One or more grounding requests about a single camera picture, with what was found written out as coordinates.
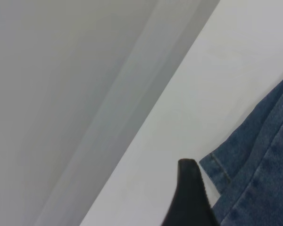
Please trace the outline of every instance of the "stitching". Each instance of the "stitching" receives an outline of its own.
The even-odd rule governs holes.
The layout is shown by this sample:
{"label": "stitching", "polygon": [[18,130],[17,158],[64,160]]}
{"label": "stitching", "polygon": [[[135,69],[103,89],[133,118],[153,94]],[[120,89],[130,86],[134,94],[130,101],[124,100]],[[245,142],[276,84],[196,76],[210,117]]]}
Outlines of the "stitching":
{"label": "stitching", "polygon": [[279,129],[277,130],[277,132],[275,133],[274,138],[273,138],[272,141],[269,143],[269,145],[268,145],[268,147],[267,147],[267,149],[266,149],[266,152],[264,153],[262,159],[260,160],[260,162],[259,162],[259,164],[258,164],[256,170],[254,171],[253,175],[250,177],[249,182],[247,183],[247,185],[245,186],[244,190],[241,192],[241,194],[239,195],[239,197],[236,199],[236,201],[233,203],[232,207],[229,209],[229,211],[227,212],[227,214],[225,215],[225,217],[223,218],[223,220],[220,222],[220,224],[222,224],[222,222],[227,218],[227,216],[230,214],[231,210],[232,210],[232,209],[234,208],[234,206],[237,204],[238,200],[241,198],[241,196],[245,193],[246,189],[249,187],[251,181],[253,180],[253,178],[254,178],[256,172],[257,172],[258,169],[259,169],[259,166],[261,165],[262,161],[264,160],[264,158],[265,158],[267,152],[269,151],[269,149],[270,149],[270,147],[271,147],[273,141],[275,140],[276,136],[278,135],[278,133],[279,133],[279,131],[281,130],[282,127],[283,127],[283,122],[282,122],[281,126],[279,127]]}
{"label": "stitching", "polygon": [[219,162],[219,160],[214,156],[213,153],[210,153],[211,158],[216,162],[216,164],[220,167],[220,169],[222,170],[223,174],[225,175],[225,178],[227,180],[228,183],[231,182],[231,178],[228,175],[228,173],[226,172],[225,168],[221,165],[221,163]]}

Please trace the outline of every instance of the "white wall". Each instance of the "white wall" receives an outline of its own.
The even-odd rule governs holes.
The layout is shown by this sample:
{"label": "white wall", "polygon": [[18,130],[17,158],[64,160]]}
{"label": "white wall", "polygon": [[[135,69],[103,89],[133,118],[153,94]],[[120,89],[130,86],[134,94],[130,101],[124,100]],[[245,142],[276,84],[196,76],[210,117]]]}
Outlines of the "white wall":
{"label": "white wall", "polygon": [[0,226],[39,216],[156,0],[0,0]]}
{"label": "white wall", "polygon": [[81,226],[160,225],[178,159],[213,151],[281,79],[283,0],[221,0]]}

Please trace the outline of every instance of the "jeans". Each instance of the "jeans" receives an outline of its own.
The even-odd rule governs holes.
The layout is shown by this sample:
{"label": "jeans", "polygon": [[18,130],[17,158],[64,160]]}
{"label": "jeans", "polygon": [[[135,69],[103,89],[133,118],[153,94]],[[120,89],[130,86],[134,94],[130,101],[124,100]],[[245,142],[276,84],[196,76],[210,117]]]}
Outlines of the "jeans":
{"label": "jeans", "polygon": [[283,226],[283,81],[200,164],[221,226]]}

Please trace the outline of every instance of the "white surface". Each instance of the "white surface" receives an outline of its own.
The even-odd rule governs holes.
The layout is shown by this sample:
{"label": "white surface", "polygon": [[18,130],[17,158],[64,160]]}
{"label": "white surface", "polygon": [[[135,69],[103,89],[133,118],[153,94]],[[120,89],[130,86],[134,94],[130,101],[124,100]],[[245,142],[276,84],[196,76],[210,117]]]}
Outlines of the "white surface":
{"label": "white surface", "polygon": [[160,225],[177,160],[211,152],[282,78],[283,0],[221,0],[81,226]]}
{"label": "white surface", "polygon": [[217,3],[158,1],[34,226],[80,225]]}
{"label": "white surface", "polygon": [[34,224],[156,3],[0,0],[0,226]]}

